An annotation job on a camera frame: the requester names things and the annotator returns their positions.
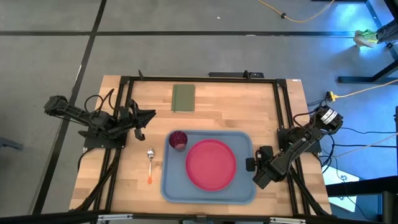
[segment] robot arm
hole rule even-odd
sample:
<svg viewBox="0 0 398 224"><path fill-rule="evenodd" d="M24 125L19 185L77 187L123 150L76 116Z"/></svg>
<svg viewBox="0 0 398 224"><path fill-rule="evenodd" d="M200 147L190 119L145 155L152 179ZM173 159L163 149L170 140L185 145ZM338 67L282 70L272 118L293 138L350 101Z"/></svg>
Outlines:
<svg viewBox="0 0 398 224"><path fill-rule="evenodd" d="M135 128L134 133L140 141L145 140L141 128L147 126L156 115L155 110L140 110L134 100L129 100L129 107L119 107L120 117L111 116L105 111L87 112L68 103L64 96L51 96L44 106L44 112L50 116L71 117L79 123L89 126L88 131L79 131L83 137L116 139L123 133Z"/></svg>
<svg viewBox="0 0 398 224"><path fill-rule="evenodd" d="M282 181L291 163L305 152L312 144L321 140L327 134L335 134L343 125L343 117L328 106L322 106L314 111L310 122L305 126L293 128L287 135L289 148L277 155L272 154L272 148L263 146L256 152L257 171L253 181L264 189L270 181Z"/></svg>

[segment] spoon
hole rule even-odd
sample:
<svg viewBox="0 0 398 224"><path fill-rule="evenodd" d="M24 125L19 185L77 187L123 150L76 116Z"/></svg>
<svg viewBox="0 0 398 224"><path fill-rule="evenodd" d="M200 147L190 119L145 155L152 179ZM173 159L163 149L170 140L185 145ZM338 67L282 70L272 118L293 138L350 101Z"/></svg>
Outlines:
<svg viewBox="0 0 398 224"><path fill-rule="evenodd" d="M148 149L147 155L149 158L149 175L148 175L148 184L152 183L152 159L155 157L155 151L153 148Z"/></svg>

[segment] red cup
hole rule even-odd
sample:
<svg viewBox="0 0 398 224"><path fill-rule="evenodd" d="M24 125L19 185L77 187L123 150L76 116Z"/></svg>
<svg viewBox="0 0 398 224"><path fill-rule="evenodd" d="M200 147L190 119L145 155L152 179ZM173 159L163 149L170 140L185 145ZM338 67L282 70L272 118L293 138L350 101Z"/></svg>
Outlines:
<svg viewBox="0 0 398 224"><path fill-rule="evenodd" d="M184 151L187 145L188 137L183 131L174 131L169 137L170 145L177 151Z"/></svg>

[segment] cable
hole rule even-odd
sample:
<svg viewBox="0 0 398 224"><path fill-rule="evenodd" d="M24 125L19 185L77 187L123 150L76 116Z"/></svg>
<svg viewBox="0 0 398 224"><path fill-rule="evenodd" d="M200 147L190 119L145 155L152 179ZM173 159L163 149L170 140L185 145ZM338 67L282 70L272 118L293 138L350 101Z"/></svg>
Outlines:
<svg viewBox="0 0 398 224"><path fill-rule="evenodd" d="M366 146L366 145L341 145L341 144L335 144L335 146L341 146L341 147L359 147L359 146ZM388 148L397 148L397 146L369 146L369 147L388 147Z"/></svg>
<svg viewBox="0 0 398 224"><path fill-rule="evenodd" d="M333 94L333 92L330 92L330 95L331 95L332 101L335 101L335 99L337 99L337 98L344 98L344 97L347 97L347 96L353 96L353 95L355 95L355 94L362 93L362 92L365 92L365 91L368 91L368 90L373 90L373 89L375 89L375 88L379 88L379 87L382 87L382 86L390 85L391 83L395 83L395 82L398 82L398 79L393 80L393 81L391 81L391 82L387 82L387 83L382 84L382 85L378 85L378 86L366 88L366 89L364 89L364 90L359 90L359 91L356 91L356 92L353 92L353 93L350 93L350 94L347 94L347 95L343 95L343 96L338 96L338 95L336 95L336 94Z"/></svg>
<svg viewBox="0 0 398 224"><path fill-rule="evenodd" d="M302 20L302 21L297 21L297 20L291 19L291 18L289 18L288 16L286 16L286 13L281 13L281 12L279 12L276 8L270 6L270 5L267 4L267 3L262 2L261 0L258 0L258 1L259 1L259 3L261 3L261 4L265 5L265 6L267 6L268 8L270 8L270 9L272 9L273 11L275 11L276 13L278 13L282 18L286 18L286 19L288 19L288 20L290 20L290 21L292 21L292 22L304 23L304 22L308 22L308 21L310 21L310 20L316 18L316 17L319 16L320 14L322 14L327 8L329 8L329 7L334 3L335 0L332 0L327 6L325 6L320 12L316 13L314 16L309 17L308 19L305 19L305 20Z"/></svg>
<svg viewBox="0 0 398 224"><path fill-rule="evenodd" d="M322 103L324 100L325 100L325 99L321 99L321 100L314 101L314 102L312 102L312 103L307 103L307 106L315 106L315 105L318 105L319 103Z"/></svg>
<svg viewBox="0 0 398 224"><path fill-rule="evenodd" d="M324 172L326 172L327 169L329 169L330 164L331 164L331 157L333 156L333 153L335 152L335 139L333 139L333 136L329 134L329 137L331 138L332 144L331 144L331 150L330 153L328 154L328 158L323 162L322 167L325 166L326 164L328 164L328 166L326 167L326 169L322 172L322 174Z"/></svg>
<svg viewBox="0 0 398 224"><path fill-rule="evenodd" d="M81 159L83 158L83 156L85 156L85 154L91 152L91 150L93 150L94 148L88 148L80 157L79 157L79 161L77 162L77 172L79 172L80 170L80 163L81 163Z"/></svg>
<svg viewBox="0 0 398 224"><path fill-rule="evenodd" d="M114 107L113 107L112 104L111 104L111 97L112 97L113 91L114 91L114 88L113 88L111 91L109 91L109 92L106 94L106 96L105 96L104 98L102 98L102 96L100 96L100 95L92 95L92 96L89 96L89 97L86 99L85 103L84 103L84 107L85 107L86 112L89 113L91 117L98 116L98 114L99 114L99 113L101 112L101 110L102 110L102 107L103 107L103 105L104 105L105 100L106 100L108 97L109 97L109 98L108 98L109 106L110 106L112 109L114 109ZM101 99L101 104L100 104L99 107L98 107L97 109L95 109L93 112L89 112L88 109L87 109L87 102L88 102L88 100L90 100L90 99L93 98L93 97L98 97L98 98L100 98L100 99Z"/></svg>
<svg viewBox="0 0 398 224"><path fill-rule="evenodd" d="M313 111L308 112L308 113L296 114L296 115L293 116L293 122L294 122L295 124L297 124L297 126L299 126L300 128L306 130L306 132L310 134L309 139L312 137L312 133L311 133L307 128L304 128L301 124L299 124L299 122L296 121L296 117L298 117L298 116L303 116L303 115L308 115L308 114L312 114L312 113L314 113L314 112L316 112L316 110L313 110Z"/></svg>
<svg viewBox="0 0 398 224"><path fill-rule="evenodd" d="M391 132L382 132L382 131L366 131L365 133L361 132L361 131L357 131L355 129L352 128L340 128L340 129L347 129L347 130L352 130L355 131L356 133L359 134L368 134L368 133L376 133L376 134L395 134L395 131L391 131Z"/></svg>
<svg viewBox="0 0 398 224"><path fill-rule="evenodd" d="M336 158L338 158L338 157L340 157L340 156L343 156L343 155L345 155L345 154L351 153L351 152L358 151L358 150L360 150L360 149L366 149L367 147L375 146L375 145L380 144L380 143L382 143L382 142L384 142L384 141L387 141L388 139L393 138L393 137L395 137L395 136L398 136L398 133L395 133L395 134L393 134L392 136L389 136L389 137L387 137L387 138L385 138L385 139L383 139L383 140L381 140L381 141L375 142L375 143L373 143L373 144L369 144L369 145L367 145L367 146L363 146L363 147L360 147L360 148L357 148L357 149L350 150L350 151L348 151L348 152L344 152L344 153L342 153L342 154L336 156Z"/></svg>
<svg viewBox="0 0 398 224"><path fill-rule="evenodd" d="M350 199L350 197L348 196L348 190L347 190L346 182L345 182L344 179L342 179L342 178L338 175L338 163L337 163L337 158L336 158L335 156L333 156L333 158L334 158L335 161L336 161L336 175L337 175L337 177L338 177L340 180L343 181L344 188L346 189L346 196L347 196L348 200L350 200L350 201L355 205L355 207L357 207L357 208L359 209L359 211L361 211L363 217L365 217L365 218L366 218L367 220L369 220L369 221L374 222L374 220L368 218L368 217L363 213L361 207L359 207L359 205L357 205L355 202L353 202L353 201Z"/></svg>

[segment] blue tray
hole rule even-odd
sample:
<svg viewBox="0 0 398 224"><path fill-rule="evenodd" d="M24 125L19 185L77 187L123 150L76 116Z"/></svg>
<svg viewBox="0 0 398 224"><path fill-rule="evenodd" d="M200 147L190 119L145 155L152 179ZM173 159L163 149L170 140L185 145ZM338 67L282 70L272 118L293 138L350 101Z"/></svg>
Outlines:
<svg viewBox="0 0 398 224"><path fill-rule="evenodd" d="M165 139L161 191L164 199L178 203L247 204L256 195L252 181L253 172L246 171L246 158L253 157L250 137L241 131L181 130L188 136L186 150L178 152ZM234 179L223 190L207 192L199 189L189 179L185 158L191 147L204 139L217 139L227 144L236 157Z"/></svg>

